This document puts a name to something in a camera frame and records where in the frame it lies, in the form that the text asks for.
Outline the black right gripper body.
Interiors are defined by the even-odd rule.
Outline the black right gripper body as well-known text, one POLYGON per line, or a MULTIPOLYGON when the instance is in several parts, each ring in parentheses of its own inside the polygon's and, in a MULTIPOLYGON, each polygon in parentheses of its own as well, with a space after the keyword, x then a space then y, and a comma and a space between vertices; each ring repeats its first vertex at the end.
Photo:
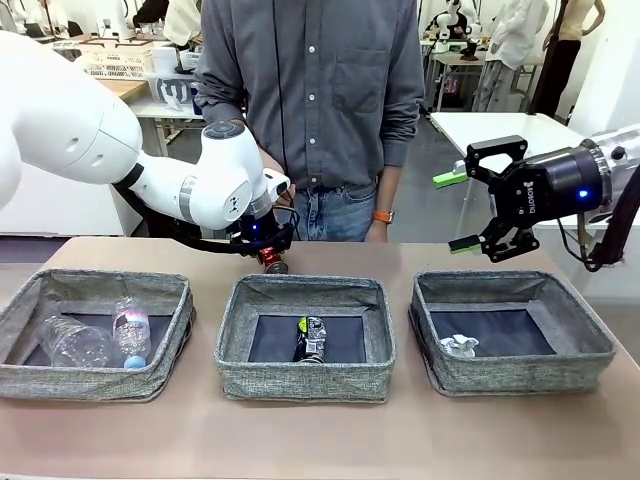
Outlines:
POLYGON ((602 150, 581 143, 526 158, 524 143, 494 143, 494 154, 512 163, 492 180, 494 217, 500 229, 527 229, 540 222, 597 210, 611 199, 602 150))

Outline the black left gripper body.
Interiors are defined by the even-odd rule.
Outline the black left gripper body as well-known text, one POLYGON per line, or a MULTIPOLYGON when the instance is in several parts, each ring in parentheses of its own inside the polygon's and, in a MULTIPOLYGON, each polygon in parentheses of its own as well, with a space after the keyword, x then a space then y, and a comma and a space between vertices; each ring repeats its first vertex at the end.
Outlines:
POLYGON ((259 253, 288 250, 296 233, 296 211, 291 207, 272 207, 264 216, 245 214, 227 227, 232 253, 259 253))

